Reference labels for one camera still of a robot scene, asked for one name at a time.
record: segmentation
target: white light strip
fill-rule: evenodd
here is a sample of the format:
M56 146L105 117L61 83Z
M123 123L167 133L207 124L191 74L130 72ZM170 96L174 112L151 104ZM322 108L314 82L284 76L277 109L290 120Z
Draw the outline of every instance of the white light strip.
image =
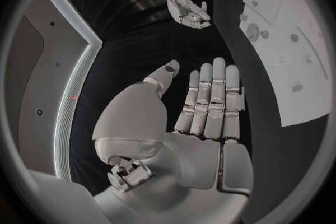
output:
M101 49L102 41L80 16L69 0L50 1L88 43L64 89L54 131L54 172L57 178L71 181L69 139L73 115L77 105L77 98L73 99L73 97L80 95L87 74Z

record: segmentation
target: dark background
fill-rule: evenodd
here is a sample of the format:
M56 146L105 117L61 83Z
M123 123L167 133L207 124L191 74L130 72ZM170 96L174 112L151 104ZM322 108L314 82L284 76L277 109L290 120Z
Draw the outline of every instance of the dark background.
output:
M336 0L330 0L330 1L331 3L336 3ZM161 16L158 16L157 19L162 20L162 22L164 22L165 20L164 12L161 14ZM120 32L120 30L118 29L113 29L113 31L105 31L105 32L102 30L100 35L105 35L107 39L113 38L114 40L117 40L118 36L120 37L120 35L122 35L122 32ZM334 196L333 195L334 194L333 181L335 179L336 179L336 172L335 170L333 170L332 174L330 175L329 180L324 185L322 191L318 194L318 196L310 204L310 206L306 209L306 211L294 223L307 223L311 221L314 216L319 216L319 220L321 221L323 220L327 221L329 219L333 219L332 203L329 203L329 200L332 200ZM0 215L1 215L0 220L1 222L3 223L26 223L26 222L29 223L30 221L34 221L35 223L38 223L38 221L35 220L34 217L21 204L21 202L14 194L11 186L6 181L2 173L1 173L0 190L1 190L1 196L0 196Z

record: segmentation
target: robotic thumb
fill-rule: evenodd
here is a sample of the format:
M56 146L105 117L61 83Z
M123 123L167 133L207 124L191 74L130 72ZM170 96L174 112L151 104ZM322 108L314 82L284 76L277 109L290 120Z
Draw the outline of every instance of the robotic thumb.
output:
M177 76L180 71L180 64L177 60L172 60L166 65L156 69L143 81L155 84L159 87L161 97L170 87L172 79Z

